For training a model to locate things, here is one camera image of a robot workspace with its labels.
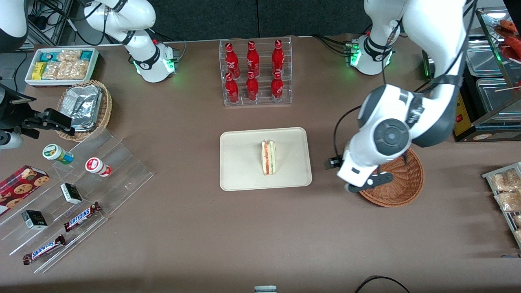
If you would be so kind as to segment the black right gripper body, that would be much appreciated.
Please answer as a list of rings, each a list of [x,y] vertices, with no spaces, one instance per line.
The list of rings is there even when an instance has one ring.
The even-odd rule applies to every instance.
[[[29,105],[37,99],[21,94],[5,85],[1,85],[0,128],[1,130],[14,129],[16,127],[30,129],[36,128],[34,122],[36,111]]]

